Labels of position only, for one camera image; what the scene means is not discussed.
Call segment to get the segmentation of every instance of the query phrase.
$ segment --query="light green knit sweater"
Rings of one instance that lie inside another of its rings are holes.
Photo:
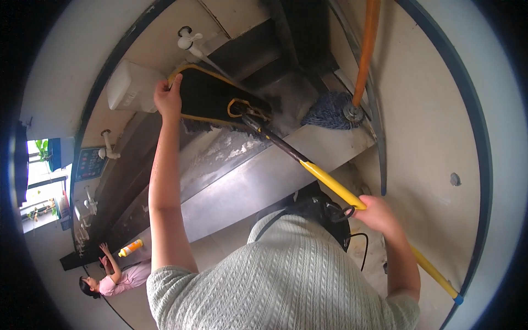
[[[153,271],[147,293],[158,328],[414,329],[418,304],[380,297],[318,224],[284,215],[254,242],[275,214],[211,269]]]

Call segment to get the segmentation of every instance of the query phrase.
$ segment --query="green plant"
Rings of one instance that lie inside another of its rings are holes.
[[[48,139],[35,140],[35,145],[39,150],[40,161],[48,161],[51,157],[48,153]]]

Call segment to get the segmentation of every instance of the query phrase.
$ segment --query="spray bottle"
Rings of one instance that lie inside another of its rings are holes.
[[[142,246],[143,246],[143,241],[141,241],[141,239],[136,240],[130,243],[129,245],[125,246],[124,248],[122,248],[121,251],[117,255],[120,257],[126,257]]]

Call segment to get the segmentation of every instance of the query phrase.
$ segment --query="person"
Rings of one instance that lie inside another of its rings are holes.
[[[182,79],[177,75],[170,89],[166,81],[159,82],[154,94],[162,127],[148,196],[152,273],[147,294],[158,328],[414,329],[418,267],[402,227],[377,197],[360,196],[367,209],[355,210],[353,216],[384,235],[387,298],[367,283],[346,254],[343,233],[331,224],[342,214],[324,196],[310,196],[313,192],[297,196],[293,204],[288,198],[278,205],[283,209],[263,212],[247,245],[198,272],[180,204]],[[310,202],[318,206],[308,208]]]
[[[79,287],[85,295],[94,299],[100,298],[101,295],[114,296],[137,288],[147,281],[151,269],[150,260],[139,262],[121,271],[108,250],[108,245],[102,243],[99,248],[105,254],[99,260],[105,268],[106,276],[100,281],[92,277],[81,276],[79,278]]]

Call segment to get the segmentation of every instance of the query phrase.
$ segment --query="yellow pole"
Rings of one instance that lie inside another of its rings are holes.
[[[427,260],[420,251],[411,245],[412,253],[416,258],[416,262],[423,268],[427,274],[429,274],[444,290],[453,298],[457,305],[461,305],[464,299],[458,293],[457,290],[446,280],[446,278],[440,274],[440,272]]]
[[[328,173],[322,170],[319,166],[311,163],[300,161],[301,165],[318,178],[324,185],[330,188],[333,192],[339,195],[349,205],[352,205],[358,210],[366,210],[366,205],[357,196],[352,194],[347,188],[345,188],[336,179],[331,177]],[[464,302],[462,296],[453,288],[451,284],[446,280],[444,276],[427,260],[415,247],[411,246],[412,253],[416,258],[416,262],[423,268],[427,274],[429,274],[444,290],[453,298],[457,305],[461,305]]]

